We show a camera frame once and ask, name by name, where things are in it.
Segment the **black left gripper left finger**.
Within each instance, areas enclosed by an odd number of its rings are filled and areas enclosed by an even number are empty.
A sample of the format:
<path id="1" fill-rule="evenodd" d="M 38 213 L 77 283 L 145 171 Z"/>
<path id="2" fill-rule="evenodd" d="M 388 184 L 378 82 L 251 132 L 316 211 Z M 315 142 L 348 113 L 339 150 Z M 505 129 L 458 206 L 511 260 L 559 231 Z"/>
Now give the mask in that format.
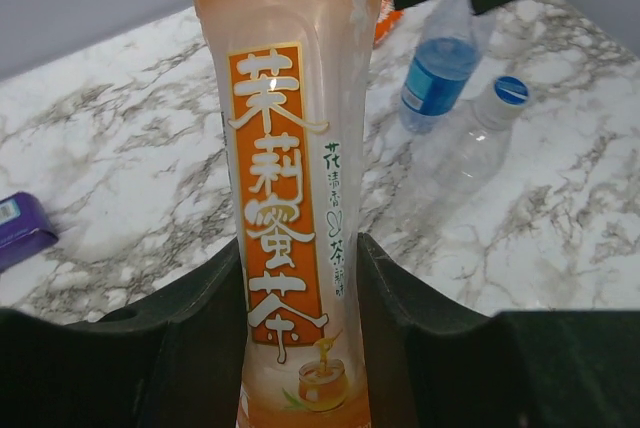
<path id="1" fill-rule="evenodd" d="M 232 427 L 247 338 L 239 248 L 96 322 L 1 312 L 5 427 Z"/>

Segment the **orange drink bottle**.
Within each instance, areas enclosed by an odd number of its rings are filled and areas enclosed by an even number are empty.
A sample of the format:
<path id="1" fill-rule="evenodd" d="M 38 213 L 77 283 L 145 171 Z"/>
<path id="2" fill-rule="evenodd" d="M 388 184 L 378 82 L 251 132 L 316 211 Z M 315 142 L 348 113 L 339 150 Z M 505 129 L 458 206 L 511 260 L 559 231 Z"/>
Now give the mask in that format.
<path id="1" fill-rule="evenodd" d="M 244 279 L 242 427 L 371 425 L 356 257 L 381 4 L 194 0 Z"/>

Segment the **clear bottle blue label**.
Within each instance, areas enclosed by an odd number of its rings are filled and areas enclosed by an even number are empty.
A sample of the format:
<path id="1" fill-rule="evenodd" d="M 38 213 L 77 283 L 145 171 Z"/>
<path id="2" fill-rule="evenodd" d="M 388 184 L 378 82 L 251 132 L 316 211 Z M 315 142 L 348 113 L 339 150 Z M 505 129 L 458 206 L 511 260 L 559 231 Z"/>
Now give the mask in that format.
<path id="1" fill-rule="evenodd" d="M 470 0 L 442 0 L 426 19 L 400 93 L 400 119 L 427 133 L 454 107 L 484 57 L 496 14 L 476 15 Z"/>

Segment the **blue white bottle cap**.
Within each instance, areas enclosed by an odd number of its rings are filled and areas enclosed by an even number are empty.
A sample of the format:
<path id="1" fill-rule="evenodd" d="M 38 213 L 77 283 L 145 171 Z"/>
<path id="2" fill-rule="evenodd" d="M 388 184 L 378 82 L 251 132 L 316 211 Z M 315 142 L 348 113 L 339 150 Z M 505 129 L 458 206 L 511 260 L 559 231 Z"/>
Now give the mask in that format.
<path id="1" fill-rule="evenodd" d="M 531 95 L 529 87 L 513 76 L 497 77 L 493 81 L 493 92 L 500 101 L 513 106 L 526 105 Z"/>

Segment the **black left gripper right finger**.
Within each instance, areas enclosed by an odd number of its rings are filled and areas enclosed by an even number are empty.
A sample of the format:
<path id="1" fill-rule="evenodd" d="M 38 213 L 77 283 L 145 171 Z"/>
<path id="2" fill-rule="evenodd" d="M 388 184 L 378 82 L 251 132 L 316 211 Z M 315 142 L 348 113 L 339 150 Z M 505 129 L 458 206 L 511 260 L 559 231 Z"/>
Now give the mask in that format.
<path id="1" fill-rule="evenodd" d="M 357 285 L 376 427 L 635 427 L 635 310 L 487 317 L 397 265 L 369 235 Z"/>

